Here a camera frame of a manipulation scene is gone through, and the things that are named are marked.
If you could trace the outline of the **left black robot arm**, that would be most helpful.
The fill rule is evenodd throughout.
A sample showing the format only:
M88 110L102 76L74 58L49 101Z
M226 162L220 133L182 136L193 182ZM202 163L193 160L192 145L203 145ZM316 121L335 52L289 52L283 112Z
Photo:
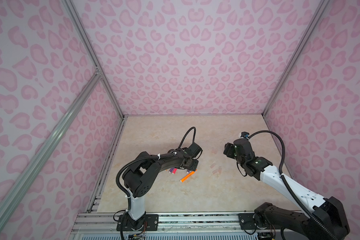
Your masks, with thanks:
M162 155L141 152L135 160L123 166L117 173L116 184L127 196L128 218L133 223L143 219L146 214L144 196L152 188L159 173L172 168L194 172L202 152L196 143L188 148L169 150Z

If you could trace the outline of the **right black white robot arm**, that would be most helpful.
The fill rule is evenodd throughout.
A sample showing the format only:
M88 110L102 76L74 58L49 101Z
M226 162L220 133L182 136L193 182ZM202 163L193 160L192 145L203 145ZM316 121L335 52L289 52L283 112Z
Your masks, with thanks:
M296 212L263 203L254 211L253 227L280 227L309 240L343 240L351 232L340 200L325 198L281 173L272 162L255 155L249 140L240 138L225 144L224 155L236 160L247 176L272 187L299 208Z

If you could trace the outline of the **orange pen right group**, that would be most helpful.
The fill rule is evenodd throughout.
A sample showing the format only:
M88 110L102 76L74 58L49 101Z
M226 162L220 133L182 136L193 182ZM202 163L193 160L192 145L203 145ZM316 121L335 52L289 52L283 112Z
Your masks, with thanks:
M185 177L183 177L180 181L181 181L181 183L183 183L183 182L185 182L187 179L189 179L192 175L193 175L194 173L189 173L189 174L187 174Z

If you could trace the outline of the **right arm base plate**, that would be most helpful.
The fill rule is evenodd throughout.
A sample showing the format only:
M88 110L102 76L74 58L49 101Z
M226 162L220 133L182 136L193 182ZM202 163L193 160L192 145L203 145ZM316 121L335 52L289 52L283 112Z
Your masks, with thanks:
M239 224L241 230L245 231L254 231L257 229L255 220L254 220L254 213L241 213L238 214Z

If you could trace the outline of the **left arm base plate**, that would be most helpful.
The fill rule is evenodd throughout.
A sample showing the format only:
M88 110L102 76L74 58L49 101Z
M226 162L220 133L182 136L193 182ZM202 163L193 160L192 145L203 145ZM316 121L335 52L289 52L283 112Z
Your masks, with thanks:
M156 231L158 229L159 215L144 214L134 220L130 214L125 214L117 224L117 231Z

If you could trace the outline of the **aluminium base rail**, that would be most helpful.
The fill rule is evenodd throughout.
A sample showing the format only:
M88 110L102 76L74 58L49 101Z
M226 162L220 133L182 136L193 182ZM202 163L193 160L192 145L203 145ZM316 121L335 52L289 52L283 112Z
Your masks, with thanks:
M276 225L243 231L238 214L252 212L178 212L159 215L156 231L117 231L121 212L79 214L70 240L304 240L305 236Z

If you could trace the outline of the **diagonal aluminium frame bar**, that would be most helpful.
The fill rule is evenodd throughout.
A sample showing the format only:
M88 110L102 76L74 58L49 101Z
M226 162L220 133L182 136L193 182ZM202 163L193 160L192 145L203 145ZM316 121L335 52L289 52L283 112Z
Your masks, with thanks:
M47 140L41 145L28 166L0 202L0 233L77 117L92 91L96 88L101 80L101 76L101 73L95 73L92 76L91 80L68 108L65 115L58 122Z

